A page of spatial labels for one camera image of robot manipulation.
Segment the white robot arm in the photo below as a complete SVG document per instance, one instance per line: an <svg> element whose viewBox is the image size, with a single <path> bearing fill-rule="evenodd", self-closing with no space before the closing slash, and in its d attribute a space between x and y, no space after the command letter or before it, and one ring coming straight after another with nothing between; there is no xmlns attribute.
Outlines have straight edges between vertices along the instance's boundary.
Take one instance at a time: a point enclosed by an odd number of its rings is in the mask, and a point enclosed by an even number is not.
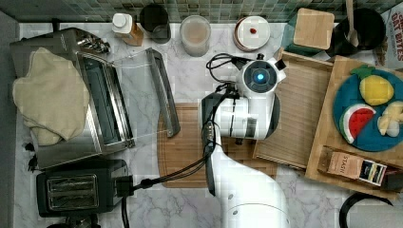
<svg viewBox="0 0 403 228"><path fill-rule="evenodd" d="M239 69L236 80L225 82L201 100L199 123L209 193L221 204L222 228L290 228L285 195L267 174L234 161L224 153L223 137L262 141L278 126L278 84L286 65L259 54L255 60L232 56Z"/></svg>

